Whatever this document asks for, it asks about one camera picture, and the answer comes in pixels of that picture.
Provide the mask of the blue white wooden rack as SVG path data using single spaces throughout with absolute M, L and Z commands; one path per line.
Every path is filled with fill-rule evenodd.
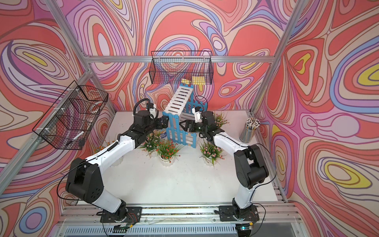
M 194 86 L 181 84 L 169 104 L 163 111 L 163 115 L 169 117 L 168 128 L 166 129 L 167 138 L 175 143 L 196 147 L 197 134 L 185 130 L 184 121 L 194 120 L 194 108 L 199 107 L 201 110 L 208 108 L 207 101 L 198 101 L 201 96 L 194 95 Z

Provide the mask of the pink flower potted plant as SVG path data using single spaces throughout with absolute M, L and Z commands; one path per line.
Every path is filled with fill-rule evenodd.
M 222 113 L 222 112 L 216 113 L 215 114 L 215 123 L 216 123 L 216 126 L 218 128 L 222 128 L 224 125 L 228 124 L 229 121 L 226 118 L 226 114 Z
M 208 166 L 214 166 L 219 160 L 224 160 L 223 149 L 210 142 L 200 144 L 201 158 Z
M 144 152 L 147 152 L 149 158 L 157 156 L 158 145 L 161 142 L 160 132 L 155 131 L 147 136 L 146 141 L 140 146 Z

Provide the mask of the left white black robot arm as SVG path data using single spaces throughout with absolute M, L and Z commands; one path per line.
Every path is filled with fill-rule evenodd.
M 143 144 L 148 135 L 168 127 L 169 117 L 159 117 L 154 103 L 147 98 L 144 101 L 147 102 L 147 108 L 133 111 L 133 123 L 126 132 L 119 134 L 115 142 L 94 155 L 73 160 L 67 173 L 66 191 L 102 209 L 102 222 L 120 223 L 131 216 L 125 201 L 105 189 L 103 173 Z

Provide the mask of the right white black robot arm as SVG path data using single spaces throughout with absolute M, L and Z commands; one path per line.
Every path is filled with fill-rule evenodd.
M 269 170 L 258 144 L 247 145 L 237 142 L 221 127 L 216 125 L 215 115 L 211 111 L 195 107 L 192 109 L 194 119 L 187 119 L 179 123 L 187 132 L 198 133 L 200 138 L 207 141 L 214 148 L 220 148 L 234 157 L 235 172 L 240 183 L 238 192 L 232 200 L 230 212 L 224 212 L 226 206 L 220 206 L 217 213 L 221 221 L 250 221 L 260 220 L 253 197 L 258 188 L 269 184 Z

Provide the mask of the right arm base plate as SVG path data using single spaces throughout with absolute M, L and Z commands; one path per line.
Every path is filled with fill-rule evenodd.
M 222 222 L 248 221 L 256 223 L 260 220 L 259 213 L 255 205 L 251 205 L 245 209 L 240 209 L 237 205 L 221 205 L 218 209 L 214 210 L 214 213 L 219 215 Z

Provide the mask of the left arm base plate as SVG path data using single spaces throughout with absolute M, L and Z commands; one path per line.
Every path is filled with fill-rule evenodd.
M 104 210 L 101 214 L 101 223 L 129 223 L 136 224 L 140 222 L 142 215 L 142 207 L 140 206 L 126 206 L 121 207 L 121 210 L 115 213 L 110 213 Z

